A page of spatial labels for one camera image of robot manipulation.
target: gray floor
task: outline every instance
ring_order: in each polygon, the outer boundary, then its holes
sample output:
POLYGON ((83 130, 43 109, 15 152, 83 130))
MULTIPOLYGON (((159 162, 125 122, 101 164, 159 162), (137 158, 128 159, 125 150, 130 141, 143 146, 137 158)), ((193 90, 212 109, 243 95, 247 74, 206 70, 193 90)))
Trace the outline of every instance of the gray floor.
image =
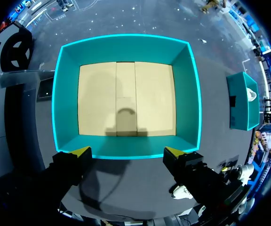
MULTIPOLYGON (((202 14, 203 1, 192 0, 72 0, 76 7, 65 14, 56 2, 36 21, 32 30, 34 54, 29 69, 56 65, 62 45, 97 35, 147 33, 186 40, 190 43, 200 80, 202 134, 199 153, 217 172, 220 164, 247 156, 251 131, 230 129, 226 76, 243 71, 260 84, 255 57, 237 44, 235 31, 218 12, 202 14)), ((51 102, 37 102, 36 123, 40 150, 46 166, 56 153, 51 126, 51 102)), ((194 200, 174 200, 168 193, 174 179, 162 159, 97 160, 79 187, 65 196, 65 206, 78 214, 113 220, 150 219, 182 212, 194 200)))

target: small teal bin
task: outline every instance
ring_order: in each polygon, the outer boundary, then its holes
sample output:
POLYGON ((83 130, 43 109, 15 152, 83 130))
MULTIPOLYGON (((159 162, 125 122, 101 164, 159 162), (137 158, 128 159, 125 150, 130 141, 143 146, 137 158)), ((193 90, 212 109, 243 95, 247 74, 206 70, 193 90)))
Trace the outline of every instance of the small teal bin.
POLYGON ((260 104, 257 83, 245 72, 240 72, 227 77, 230 96, 230 128, 251 130, 259 125, 260 104), (248 101, 247 88, 257 94, 252 102, 248 101))
POLYGON ((54 76, 52 123, 58 152, 91 146, 94 158, 145 159, 162 157, 165 146, 185 152, 197 151, 201 135, 201 96, 197 68, 189 43, 156 35, 116 34, 62 46, 54 76), (172 65, 176 136, 79 135, 77 99, 80 66, 136 61, 172 65))

